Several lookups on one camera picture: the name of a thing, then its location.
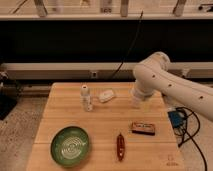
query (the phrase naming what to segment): electrical outlet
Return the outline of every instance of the electrical outlet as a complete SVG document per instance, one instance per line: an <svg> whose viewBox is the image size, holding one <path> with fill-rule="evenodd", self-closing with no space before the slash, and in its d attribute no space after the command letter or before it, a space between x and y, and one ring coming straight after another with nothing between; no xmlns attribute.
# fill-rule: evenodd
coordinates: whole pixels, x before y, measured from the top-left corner
<svg viewBox="0 0 213 171"><path fill-rule="evenodd" d="M98 71L90 71L90 78L91 79L98 79Z"/></svg>

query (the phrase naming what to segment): red pepper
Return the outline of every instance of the red pepper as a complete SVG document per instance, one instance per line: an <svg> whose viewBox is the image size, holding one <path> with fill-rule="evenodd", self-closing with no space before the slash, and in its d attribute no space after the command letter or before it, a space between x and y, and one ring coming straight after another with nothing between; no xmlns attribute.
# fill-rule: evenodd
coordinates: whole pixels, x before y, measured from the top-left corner
<svg viewBox="0 0 213 171"><path fill-rule="evenodd" d="M123 160L124 153L125 153L125 142L123 135L120 133L117 137L117 156L119 161Z"/></svg>

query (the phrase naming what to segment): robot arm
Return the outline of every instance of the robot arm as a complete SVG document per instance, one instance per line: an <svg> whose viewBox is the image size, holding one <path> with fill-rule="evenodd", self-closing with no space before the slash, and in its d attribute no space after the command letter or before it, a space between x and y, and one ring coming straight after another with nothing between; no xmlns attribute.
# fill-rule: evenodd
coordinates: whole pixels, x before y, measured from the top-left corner
<svg viewBox="0 0 213 171"><path fill-rule="evenodd" d="M213 121L213 89L168 73L169 65L169 57L162 52L138 63L133 70L133 97L143 100L156 89Z"/></svg>

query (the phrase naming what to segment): black wall panel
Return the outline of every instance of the black wall panel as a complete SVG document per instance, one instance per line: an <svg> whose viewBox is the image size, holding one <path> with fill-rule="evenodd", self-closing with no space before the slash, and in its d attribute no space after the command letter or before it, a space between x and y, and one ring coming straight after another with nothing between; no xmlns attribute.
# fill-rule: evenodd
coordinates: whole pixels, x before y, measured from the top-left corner
<svg viewBox="0 0 213 171"><path fill-rule="evenodd" d="M120 62L138 21L0 21L3 62ZM213 20L142 20L128 62L164 51L173 62L213 61Z"/></svg>

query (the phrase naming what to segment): floor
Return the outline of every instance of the floor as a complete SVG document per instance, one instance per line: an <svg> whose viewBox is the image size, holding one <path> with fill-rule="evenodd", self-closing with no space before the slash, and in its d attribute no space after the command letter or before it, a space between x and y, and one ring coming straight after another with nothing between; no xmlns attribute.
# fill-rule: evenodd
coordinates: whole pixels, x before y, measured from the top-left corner
<svg viewBox="0 0 213 171"><path fill-rule="evenodd" d="M35 93L32 87L26 88L17 106L4 121L0 121L0 170L24 171L31 152L43 109L48 94ZM181 106L173 99L165 97L167 107ZM208 170L213 170L213 124L199 115L201 130L195 140L202 149L207 161ZM193 132L196 122L189 120L189 131ZM200 154L192 142L187 142L180 149L187 171L203 171Z"/></svg>

